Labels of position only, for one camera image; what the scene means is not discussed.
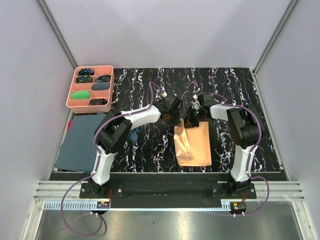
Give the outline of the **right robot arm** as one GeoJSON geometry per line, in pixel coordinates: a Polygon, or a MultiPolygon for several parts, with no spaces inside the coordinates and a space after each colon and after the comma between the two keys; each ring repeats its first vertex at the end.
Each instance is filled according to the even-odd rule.
{"type": "Polygon", "coordinates": [[[229,133],[235,144],[235,156],[227,185],[228,195],[239,198],[245,192],[244,182],[250,180],[255,151],[263,138],[264,126],[252,104],[226,103],[226,98],[216,103],[212,93],[195,95],[184,119],[184,126],[195,128],[207,120],[223,120],[228,123],[229,133]]]}

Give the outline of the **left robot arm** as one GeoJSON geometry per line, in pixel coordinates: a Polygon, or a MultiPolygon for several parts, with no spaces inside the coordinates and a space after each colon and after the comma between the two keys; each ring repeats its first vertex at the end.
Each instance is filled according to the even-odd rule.
{"type": "Polygon", "coordinates": [[[178,126],[182,105],[182,100],[177,96],[164,94],[159,101],[139,109],[119,111],[113,108],[107,112],[94,132],[96,158],[91,172],[94,183],[90,192],[97,198],[103,198],[108,193],[106,183],[110,180],[114,158],[123,149],[132,130],[159,121],[170,127],[178,126]]]}

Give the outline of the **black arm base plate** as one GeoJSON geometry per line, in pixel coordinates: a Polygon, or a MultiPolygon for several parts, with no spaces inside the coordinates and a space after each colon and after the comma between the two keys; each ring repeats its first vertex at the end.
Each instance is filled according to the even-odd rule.
{"type": "Polygon", "coordinates": [[[116,173],[107,183],[99,186],[93,180],[83,181],[79,191],[81,199],[113,199],[156,195],[191,195],[210,199],[255,200],[256,189],[249,180],[233,183],[228,173],[116,173]]]}

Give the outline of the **peach cloth napkin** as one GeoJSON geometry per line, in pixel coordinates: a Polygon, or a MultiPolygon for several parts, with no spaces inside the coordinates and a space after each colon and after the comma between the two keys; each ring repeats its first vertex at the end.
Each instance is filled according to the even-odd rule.
{"type": "Polygon", "coordinates": [[[181,167],[207,167],[212,164],[209,123],[201,121],[198,127],[186,128],[181,118],[174,128],[174,148],[181,167]]]}

